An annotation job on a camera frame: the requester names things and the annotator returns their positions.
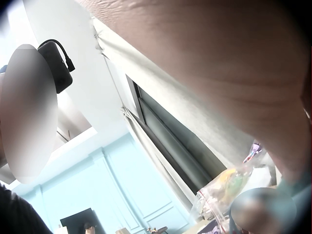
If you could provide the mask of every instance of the light blue wall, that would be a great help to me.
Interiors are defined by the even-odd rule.
[[[126,227],[145,234],[190,227],[188,213],[130,134],[23,196],[54,231],[60,219],[91,208],[105,232]]]

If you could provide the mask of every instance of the white ceiling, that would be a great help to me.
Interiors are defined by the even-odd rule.
[[[85,9],[74,0],[31,0],[24,1],[24,6],[37,42],[58,40],[73,61],[76,68],[71,72],[73,84],[62,95],[72,101],[93,128],[65,144],[70,145],[72,142],[71,146],[60,148],[32,184],[13,183],[14,187],[18,185],[14,191],[20,195],[82,161],[99,147],[128,133],[120,111],[122,101],[113,79],[123,102],[133,103],[130,89],[126,87],[125,90],[125,74],[109,61],[107,66],[99,50],[96,50],[90,15]]]

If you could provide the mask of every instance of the yellow object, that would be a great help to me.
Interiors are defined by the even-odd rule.
[[[220,182],[220,183],[225,183],[225,182],[227,181],[227,179],[228,179],[234,172],[236,172],[236,169],[235,169],[235,168],[227,169],[227,170],[223,171],[223,172],[220,174],[219,182]]]

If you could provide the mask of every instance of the dark clothing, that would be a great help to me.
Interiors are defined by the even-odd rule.
[[[1,233],[53,234],[34,208],[11,190],[0,186]]]

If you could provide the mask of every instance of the window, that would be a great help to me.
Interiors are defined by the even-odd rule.
[[[226,169],[193,132],[130,78],[128,82],[140,125],[194,193]]]

